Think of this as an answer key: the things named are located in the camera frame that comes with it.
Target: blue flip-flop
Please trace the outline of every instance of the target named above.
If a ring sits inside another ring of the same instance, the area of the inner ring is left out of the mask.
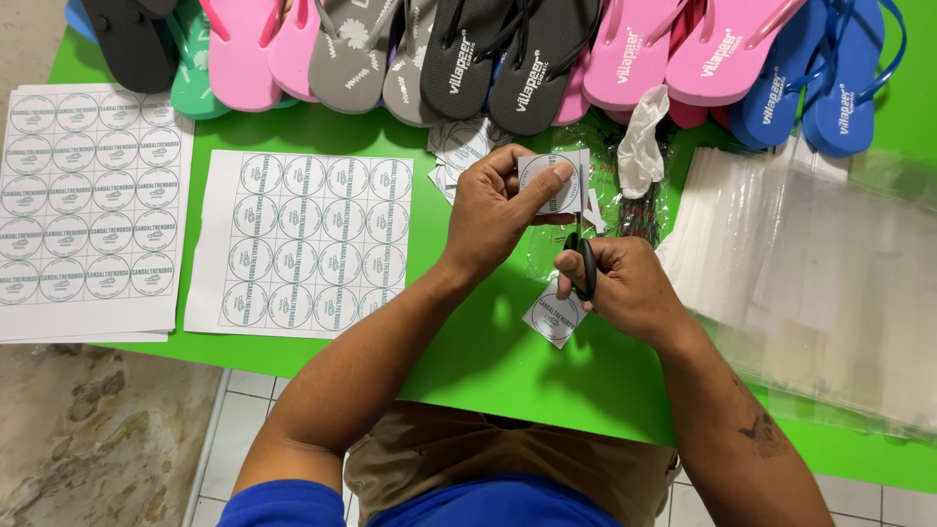
[[[875,69],[885,42],[885,18],[879,3],[898,20],[901,46],[878,77]],[[846,158],[869,148],[875,125],[872,97],[885,85],[904,56],[908,33],[892,0],[855,0],[852,22],[843,31],[840,52],[833,56],[828,42],[814,59],[819,66],[832,61],[816,83],[807,85],[804,135],[818,151]]]
[[[729,107],[730,129],[749,148],[760,150],[775,146],[791,134],[801,89],[818,78],[829,64],[804,74],[825,32],[827,39],[836,42],[831,54],[839,50],[837,22],[842,20],[840,28],[848,25],[853,2],[847,0],[842,12],[827,2],[829,0],[807,0],[797,10],[775,38],[749,93]]]
[[[65,21],[85,40],[97,44],[95,28],[91,26],[91,19],[88,18],[88,11],[84,10],[82,0],[68,0],[65,3]]]

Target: tile floor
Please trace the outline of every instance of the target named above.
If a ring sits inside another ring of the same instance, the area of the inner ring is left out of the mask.
[[[234,370],[201,484],[191,527],[214,527],[231,496],[247,449],[289,379]],[[861,481],[816,476],[836,527],[933,527],[937,494],[911,492]],[[346,523],[358,527],[357,500],[344,492]],[[655,527],[714,527],[696,489],[682,474]]]

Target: gray flip-flop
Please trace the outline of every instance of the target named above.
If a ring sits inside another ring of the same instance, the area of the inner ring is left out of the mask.
[[[404,0],[404,41],[384,79],[384,107],[412,127],[429,128],[442,120],[423,102],[420,75],[436,19],[436,0]]]
[[[315,0],[322,20],[309,87],[319,101],[342,113],[378,105],[387,72],[391,21],[400,0]]]

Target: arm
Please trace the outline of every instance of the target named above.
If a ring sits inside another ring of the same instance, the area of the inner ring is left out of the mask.
[[[462,173],[439,261],[300,370],[251,445],[235,493],[276,479],[316,481],[341,493],[345,451],[378,422],[446,319],[569,181],[573,167],[563,163],[518,194],[514,167],[530,154],[508,145]]]
[[[720,527],[833,527],[803,459],[703,327],[680,304],[654,250],[639,238],[591,240],[602,270],[595,309],[661,359],[677,451]],[[559,295],[584,283],[582,257],[563,251]]]

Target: khaki pants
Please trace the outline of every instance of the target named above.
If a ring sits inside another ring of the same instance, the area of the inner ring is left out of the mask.
[[[349,453],[361,526],[431,490],[526,472],[579,490],[623,525],[652,527],[680,470],[672,447],[405,400]]]

